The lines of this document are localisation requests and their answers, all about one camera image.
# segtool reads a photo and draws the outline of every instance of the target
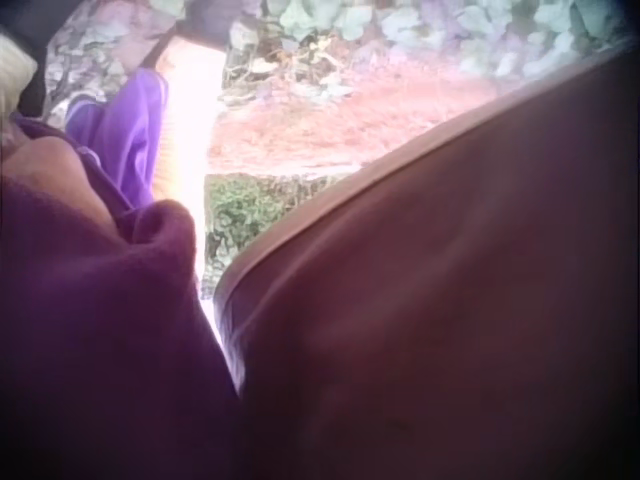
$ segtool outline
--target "purple fabric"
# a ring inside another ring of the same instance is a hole
[[[193,221],[173,202],[141,206],[162,105],[150,83],[139,72],[67,138],[121,239],[2,178],[0,478],[233,476],[238,398],[197,299]]]
[[[149,205],[167,86],[139,69],[107,105],[81,100],[67,115],[66,133],[101,159],[102,169],[134,207]]]

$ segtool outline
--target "foliage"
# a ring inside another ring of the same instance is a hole
[[[261,232],[343,176],[208,176],[204,294],[213,294],[222,272]]]
[[[456,43],[461,68],[478,75],[536,77],[624,34],[610,0],[395,0],[374,8],[358,0],[265,0],[285,38],[338,32],[353,41],[368,26],[404,48]]]

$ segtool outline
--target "leaf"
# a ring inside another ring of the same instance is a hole
[[[422,43],[424,44],[425,47],[438,50],[442,47],[446,38],[447,38],[446,30],[433,28],[429,31],[428,35],[422,37]]]
[[[304,40],[315,29],[315,21],[307,13],[302,0],[291,0],[289,6],[280,17],[280,25],[286,35],[298,42]]]
[[[516,66],[518,62],[518,55],[515,52],[508,52],[502,56],[500,62],[498,62],[498,68],[496,68],[495,76],[506,77]]]
[[[329,30],[340,14],[342,0],[306,0],[319,30]]]
[[[547,34],[545,32],[533,32],[527,36],[527,41],[533,45],[544,45],[546,39]]]
[[[347,41],[357,40],[364,34],[364,27],[373,18],[373,7],[371,5],[361,5],[357,7],[347,7],[338,16],[334,26],[340,30],[342,38]]]
[[[384,16],[380,20],[382,33],[388,40],[397,42],[398,39],[406,39],[406,34],[400,32],[421,25],[420,12],[413,7],[402,7]]]
[[[149,0],[151,6],[172,17],[182,19],[185,14],[184,0]]]
[[[464,40],[460,43],[460,70],[472,75],[484,75],[489,71],[491,50],[486,41]]]
[[[267,9],[274,17],[279,17],[289,6],[289,0],[267,0]]]
[[[487,12],[477,5],[465,7],[462,13],[458,15],[458,23],[469,32],[482,33],[484,35],[491,35],[494,32],[494,27],[487,17]]]
[[[540,5],[533,20],[552,32],[567,32],[571,28],[571,2],[573,0],[555,0],[554,3]]]
[[[587,32],[593,38],[606,40],[623,18],[615,3],[608,0],[575,0]]]
[[[539,60],[529,62],[522,67],[524,76],[529,78],[540,77],[577,60],[580,55],[572,48],[574,39],[571,32],[564,32],[558,35],[549,52]]]

